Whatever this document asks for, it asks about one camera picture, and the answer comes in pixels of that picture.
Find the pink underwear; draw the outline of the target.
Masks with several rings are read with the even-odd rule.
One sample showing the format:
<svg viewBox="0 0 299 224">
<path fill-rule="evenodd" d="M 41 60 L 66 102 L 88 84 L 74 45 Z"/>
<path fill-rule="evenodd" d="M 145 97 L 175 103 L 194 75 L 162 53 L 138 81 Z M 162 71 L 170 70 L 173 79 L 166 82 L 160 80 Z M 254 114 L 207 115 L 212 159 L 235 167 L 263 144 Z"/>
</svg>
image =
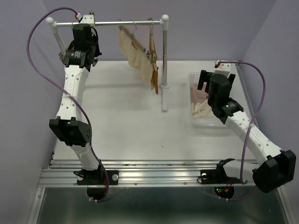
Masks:
<svg viewBox="0 0 299 224">
<path fill-rule="evenodd" d="M 202 104 L 208 98 L 208 94 L 204 90 L 197 90 L 198 83 L 194 83 L 191 86 L 190 94 L 191 94 L 191 102 L 195 105 L 197 103 Z"/>
</svg>

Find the beige underwear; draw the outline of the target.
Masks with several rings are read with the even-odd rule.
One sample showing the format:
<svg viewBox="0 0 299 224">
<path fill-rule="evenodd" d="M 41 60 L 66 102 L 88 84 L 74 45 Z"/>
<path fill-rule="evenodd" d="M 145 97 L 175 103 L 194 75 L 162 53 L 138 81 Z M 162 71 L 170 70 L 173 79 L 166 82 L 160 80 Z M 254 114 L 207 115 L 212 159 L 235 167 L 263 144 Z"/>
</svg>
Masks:
<svg viewBox="0 0 299 224">
<path fill-rule="evenodd" d="M 119 29 L 119 47 L 121 52 L 128 58 L 128 64 L 138 70 L 138 77 L 150 82 L 153 66 L 143 50 L 125 32 L 123 27 Z"/>
</svg>

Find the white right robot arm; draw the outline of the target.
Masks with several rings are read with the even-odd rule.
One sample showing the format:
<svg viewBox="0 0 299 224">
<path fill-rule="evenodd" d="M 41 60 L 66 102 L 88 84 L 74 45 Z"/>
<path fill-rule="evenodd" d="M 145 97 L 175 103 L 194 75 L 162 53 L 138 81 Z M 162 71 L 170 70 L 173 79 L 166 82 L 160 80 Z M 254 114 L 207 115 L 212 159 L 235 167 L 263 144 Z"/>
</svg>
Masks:
<svg viewBox="0 0 299 224">
<path fill-rule="evenodd" d="M 271 142 L 251 122 L 243 107 L 230 97 L 235 75 L 225 76 L 219 72 L 200 72 L 198 90 L 208 94 L 208 105 L 226 127 L 233 131 L 249 149 L 256 163 L 246 163 L 242 158 L 221 160 L 215 169 L 201 170 L 201 184 L 253 183 L 263 193 L 290 182 L 294 178 L 296 155 Z"/>
</svg>

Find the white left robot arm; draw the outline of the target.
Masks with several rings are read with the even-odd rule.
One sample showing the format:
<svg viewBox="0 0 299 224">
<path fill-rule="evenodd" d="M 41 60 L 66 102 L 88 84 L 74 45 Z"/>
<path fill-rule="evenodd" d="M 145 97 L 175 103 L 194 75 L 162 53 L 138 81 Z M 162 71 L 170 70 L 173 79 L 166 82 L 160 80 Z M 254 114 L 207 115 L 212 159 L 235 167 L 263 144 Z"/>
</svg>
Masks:
<svg viewBox="0 0 299 224">
<path fill-rule="evenodd" d="M 98 36 L 90 24 L 75 24 L 73 41 L 63 58 L 65 81 L 56 118 L 49 121 L 56 137 L 69 146 L 81 162 L 75 171 L 78 185 L 107 185 L 105 169 L 92 147 L 91 122 L 82 107 L 85 83 L 94 61 L 100 55 Z"/>
</svg>

